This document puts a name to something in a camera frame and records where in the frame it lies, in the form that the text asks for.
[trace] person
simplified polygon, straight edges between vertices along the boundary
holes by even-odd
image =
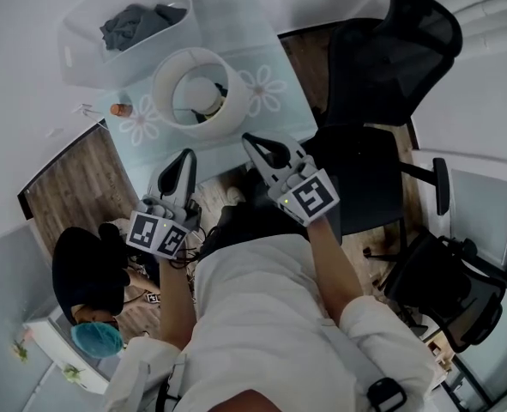
[[[128,268],[128,250],[121,238],[124,222],[101,224],[100,239],[85,229],[69,227],[53,253],[52,280],[58,304],[74,325],[75,344],[95,358],[116,354],[123,347],[118,314],[150,306],[143,294],[124,302],[124,289],[133,286],[160,293],[157,270],[150,280]]]
[[[148,411],[370,410],[322,318],[403,388],[400,410],[422,409],[434,358],[386,305],[363,295],[327,218],[305,229],[276,207],[228,193],[237,203],[223,209],[196,266],[196,310],[186,271],[161,259],[160,337],[130,341],[105,410],[130,396],[141,361],[149,364],[145,392],[159,386]]]

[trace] white flower print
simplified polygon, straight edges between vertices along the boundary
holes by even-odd
[[[160,130],[151,122],[160,120],[160,115],[154,108],[152,97],[149,94],[142,96],[138,108],[133,106],[133,112],[129,119],[119,125],[122,133],[131,132],[131,145],[138,147],[142,143],[144,136],[150,139],[157,139],[160,136]]]
[[[285,81],[270,81],[272,70],[268,65],[263,64],[257,70],[257,78],[255,78],[247,70],[240,70],[239,75],[245,82],[247,88],[250,88],[253,94],[250,98],[249,115],[254,118],[261,112],[261,106],[264,104],[271,112],[278,112],[281,109],[280,100],[275,94],[282,93],[287,89]]]

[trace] blue hair cap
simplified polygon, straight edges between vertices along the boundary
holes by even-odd
[[[76,346],[95,359],[115,355],[124,347],[120,332],[103,322],[79,324],[72,327],[70,333]]]

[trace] gray cloth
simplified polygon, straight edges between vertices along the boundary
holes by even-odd
[[[108,51],[125,51],[181,21],[186,9],[158,4],[154,10],[131,4],[100,28]]]

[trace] black buckle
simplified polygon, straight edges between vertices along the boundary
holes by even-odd
[[[393,379],[380,379],[367,390],[367,398],[375,412],[392,412],[407,401],[406,392]]]

